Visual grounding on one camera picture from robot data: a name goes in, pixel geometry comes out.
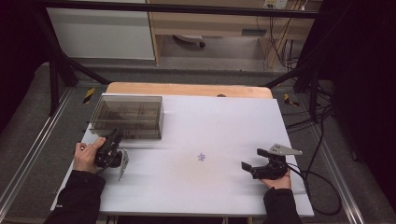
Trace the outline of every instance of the clear plastic box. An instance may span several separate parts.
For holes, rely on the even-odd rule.
[[[125,139],[161,139],[161,96],[102,95],[91,119],[91,133],[108,136],[120,129]]]

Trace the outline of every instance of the floor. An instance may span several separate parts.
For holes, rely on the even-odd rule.
[[[274,71],[265,70],[265,60],[261,54],[258,41],[255,38],[220,38],[205,37],[206,47],[185,43],[168,36],[165,38],[162,63],[136,62],[127,63],[118,68],[111,67],[112,63],[100,66],[96,63],[92,70],[103,77],[117,81],[136,82],[173,82],[195,84],[223,84],[258,86],[283,74],[286,69],[279,67]],[[27,176],[20,176],[21,183],[14,187],[14,196],[0,211],[7,211],[7,223],[41,223],[50,212],[50,205],[55,192],[64,178],[65,171],[73,159],[72,150],[75,142],[82,138],[87,121],[90,120],[95,102],[100,92],[106,86],[93,83],[89,78],[78,74],[80,83],[77,88],[62,88],[69,94],[69,101],[63,107],[63,113],[53,124],[50,134],[45,141],[37,143],[35,140],[43,126],[48,125],[50,118],[49,72],[47,66],[40,67],[36,77],[21,103],[18,111],[0,136],[0,150],[3,163],[0,169],[0,192],[2,200],[5,192],[9,192],[9,183],[15,182],[15,174],[26,155],[35,158],[29,163]],[[280,86],[273,88],[274,97],[278,100],[285,125],[307,119],[305,110],[308,93],[296,94],[290,79]],[[323,88],[332,89],[331,82],[321,82]],[[87,90],[94,86],[95,94],[90,103],[82,103]],[[329,104],[326,96],[318,98],[319,107]],[[291,145],[304,152],[304,156],[297,157],[302,170],[307,168],[318,144],[320,129],[317,126],[308,127],[304,123],[297,128],[289,128]],[[305,223],[396,223],[396,215],[390,208],[386,197],[375,183],[367,166],[362,162],[352,160],[348,142],[340,121],[331,114],[324,122],[324,141],[322,149],[328,149],[339,173],[345,180],[353,203],[356,204],[361,220],[351,220],[350,211],[345,202],[343,209],[334,216],[325,216],[316,212],[314,217],[305,217]],[[327,166],[327,154],[319,152],[313,163],[313,171],[332,180],[331,167]],[[313,176],[309,179],[312,191],[312,204],[318,210],[327,212],[337,208],[338,201],[334,191],[328,184]],[[262,218],[255,218],[255,223],[262,222]]]

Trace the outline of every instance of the wooden table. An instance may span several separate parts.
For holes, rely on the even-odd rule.
[[[133,83],[113,82],[108,85],[106,93],[165,94],[165,95],[196,95],[247,97],[272,99],[268,88],[220,85],[188,85],[169,83]]]
[[[163,97],[162,140],[124,139],[130,162],[102,173],[106,187],[100,212],[115,216],[258,217],[265,215],[267,188],[242,170],[259,166],[256,148],[290,147],[277,101],[266,88],[184,84],[120,83],[106,94]],[[216,97],[219,94],[227,97]],[[82,142],[97,138],[87,131]],[[294,156],[287,162],[296,164]],[[69,173],[64,178],[65,184]],[[291,174],[300,216],[313,216],[299,176]]]

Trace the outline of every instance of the black cable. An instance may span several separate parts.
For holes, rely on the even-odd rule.
[[[332,105],[324,106],[324,109],[329,108],[331,106]],[[332,111],[326,112],[324,109],[323,109],[323,112],[321,114],[316,114],[316,119],[326,119],[332,113]],[[305,119],[303,121],[299,121],[299,122],[296,122],[296,123],[287,124],[287,125],[285,125],[285,127],[286,127],[286,129],[291,129],[291,128],[296,128],[296,127],[299,127],[301,125],[304,125],[304,124],[310,123],[310,122],[314,122],[314,119],[313,118]]]
[[[322,118],[322,119],[325,120],[326,118],[328,118],[331,115],[331,113],[332,113],[332,110],[329,110],[328,112],[326,112],[326,114],[324,115],[324,118]],[[298,128],[298,127],[305,125],[306,123],[309,123],[309,122],[311,122],[309,125],[304,126],[303,128],[300,128],[298,130],[288,132],[288,133],[296,133],[296,132],[299,132],[301,130],[304,130],[306,128],[309,128],[309,127],[312,127],[314,125],[321,123],[321,121],[314,122],[312,119],[307,119],[307,120],[301,121],[300,123],[295,123],[295,124],[293,124],[293,126],[287,127],[287,129],[295,129],[295,128]]]
[[[317,110],[323,109],[326,106],[322,106],[322,107],[318,107]],[[286,114],[281,114],[282,116],[289,116],[289,115],[298,115],[298,114],[306,114],[309,111],[305,110],[305,111],[301,111],[301,112],[295,112],[295,113],[286,113]]]
[[[307,173],[306,173],[306,175],[305,175],[305,178],[308,178],[308,174],[309,174],[309,172],[311,171],[312,164],[314,163],[315,157],[316,157],[317,154],[318,154],[318,151],[319,151],[319,149],[320,149],[321,142],[322,142],[322,140],[323,140],[323,135],[324,135],[323,115],[325,114],[325,112],[326,112],[326,110],[327,110],[328,108],[329,108],[329,107],[326,107],[326,108],[323,109],[322,119],[321,119],[321,122],[320,122],[320,138],[319,138],[319,141],[318,141],[318,145],[317,145],[317,147],[315,148],[314,155],[312,156],[311,161],[309,162],[308,169],[306,170]]]
[[[319,175],[319,174],[317,174],[315,172],[312,172],[312,171],[301,171],[300,167],[297,166],[297,165],[294,165],[294,164],[291,164],[291,163],[287,163],[287,165],[288,165],[289,169],[291,169],[295,174],[299,175],[300,178],[303,180],[304,186],[305,186],[306,195],[308,196],[309,201],[312,200],[311,189],[309,188],[308,180],[303,176],[303,173],[310,173],[312,175],[315,175],[315,176],[319,177],[320,179],[322,179],[326,183],[328,183],[330,185],[330,187],[332,188],[332,190],[334,190],[335,195],[337,197],[337,202],[338,202],[338,205],[337,205],[337,208],[335,209],[335,211],[324,212],[324,211],[322,211],[320,209],[317,209],[311,202],[312,209],[314,209],[314,211],[316,211],[316,212],[318,212],[318,213],[320,213],[322,215],[325,215],[325,216],[334,216],[334,215],[338,214],[341,211],[341,209],[342,209],[342,199],[341,199],[340,193],[338,192],[337,188],[334,186],[334,184],[332,182],[330,182],[324,176]],[[294,168],[292,168],[291,165],[297,167],[300,170],[300,172],[296,171]]]
[[[101,174],[105,169],[107,169],[107,168],[110,166],[111,162],[113,162],[114,159],[116,158],[116,155],[117,155],[117,154],[113,155],[113,157],[111,158],[111,161],[108,162],[107,165],[106,165],[105,167],[103,167],[103,168],[100,169],[98,172],[96,172],[96,174],[99,175],[99,174]]]
[[[316,212],[318,212],[318,213],[320,213],[320,214],[322,214],[322,215],[325,215],[325,216],[334,216],[334,215],[338,214],[338,213],[341,211],[343,205],[342,205],[342,199],[341,199],[340,192],[338,192],[338,190],[337,190],[337,188],[335,187],[335,185],[334,185],[332,182],[330,182],[328,179],[326,179],[326,177],[324,177],[323,175],[319,175],[319,174],[317,174],[317,173],[315,173],[315,172],[312,172],[312,171],[302,171],[302,173],[307,173],[307,174],[309,173],[309,174],[311,174],[311,175],[315,175],[316,177],[319,177],[320,179],[324,180],[326,183],[328,183],[328,184],[330,185],[330,187],[332,187],[332,190],[334,190],[335,195],[336,195],[336,197],[337,197],[338,206],[337,206],[337,208],[335,209],[335,211],[333,211],[333,212],[324,212],[324,211],[322,211],[322,210],[317,209],[314,205],[312,205],[312,208],[314,209],[314,211],[316,211]]]

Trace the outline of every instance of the wire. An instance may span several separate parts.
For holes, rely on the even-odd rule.
[[[320,213],[320,214],[322,214],[322,215],[325,215],[325,216],[334,216],[334,215],[338,214],[338,213],[341,211],[343,205],[342,205],[342,199],[341,199],[341,196],[340,196],[340,192],[337,190],[337,188],[334,186],[334,184],[333,184],[332,182],[330,182],[328,179],[326,179],[326,177],[324,177],[324,176],[322,176],[322,175],[319,175],[319,174],[317,174],[317,173],[315,173],[315,172],[312,172],[312,171],[302,171],[302,173],[307,173],[307,174],[309,173],[309,174],[311,174],[311,175],[315,175],[316,177],[319,177],[320,179],[324,180],[327,184],[330,185],[330,187],[332,188],[332,190],[335,192],[335,196],[337,197],[337,202],[338,202],[338,204],[337,204],[337,208],[335,209],[335,211],[332,211],[332,212],[324,212],[324,211],[322,211],[322,210],[317,209],[314,205],[312,205],[312,208],[314,209],[314,211],[316,211],[316,212],[318,212],[318,213]]]
[[[111,158],[111,161],[108,162],[107,165],[106,165],[105,167],[103,167],[103,168],[100,169],[98,172],[96,172],[96,174],[99,175],[99,174],[101,174],[105,169],[107,169],[107,168],[110,166],[111,162],[113,162],[114,159],[116,158],[116,155],[117,155],[117,154],[113,155],[113,157]]]
[[[316,114],[316,119],[325,120],[327,117],[330,116],[331,113],[332,113],[332,105],[324,106],[323,112],[321,114]],[[314,122],[314,119],[309,118],[309,119],[305,119],[303,121],[299,121],[299,122],[296,122],[293,124],[285,125],[285,127],[286,127],[286,129],[293,129],[293,128],[301,127],[302,125],[305,125],[307,123],[310,123],[310,125],[308,126],[308,127],[310,127],[310,126],[320,123],[321,121],[318,121],[315,123],[312,123],[312,122]]]
[[[331,211],[331,212],[322,211],[320,209],[317,209],[311,202],[312,208],[314,209],[314,211],[316,211],[316,212],[318,212],[318,213],[320,213],[322,215],[325,215],[325,216],[334,216],[334,215],[338,214],[341,211],[341,209],[342,209],[341,196],[340,196],[340,193],[338,192],[337,188],[334,186],[334,184],[332,182],[330,182],[328,179],[326,179],[326,177],[324,177],[322,175],[319,175],[319,174],[317,174],[315,172],[312,172],[312,171],[301,171],[300,167],[295,165],[295,164],[287,163],[287,165],[288,165],[289,169],[291,169],[295,174],[299,175],[300,178],[303,180],[304,186],[305,186],[305,191],[306,191],[306,194],[308,195],[309,201],[311,201],[311,199],[312,199],[311,189],[309,188],[308,179],[303,176],[303,173],[310,173],[312,175],[315,175],[315,176],[319,177],[320,179],[324,180],[327,184],[329,184],[330,187],[332,188],[332,190],[335,192],[338,204],[337,204],[337,208],[334,211]],[[296,167],[296,168],[298,168],[299,171],[297,171],[294,168],[292,168],[291,165]]]
[[[326,110],[327,110],[328,108],[329,108],[329,107],[324,108],[324,109],[323,109],[323,113],[321,114],[321,121],[320,121],[320,138],[319,138],[319,141],[318,141],[318,145],[317,145],[317,147],[315,148],[314,155],[312,156],[311,161],[309,162],[308,169],[306,170],[305,178],[308,178],[308,174],[309,174],[310,171],[311,171],[312,164],[314,163],[315,157],[317,156],[318,151],[319,151],[319,149],[320,149],[321,142],[323,141],[323,135],[324,135],[324,122],[323,122],[324,119],[323,119],[323,118],[324,118],[324,115],[325,115]]]

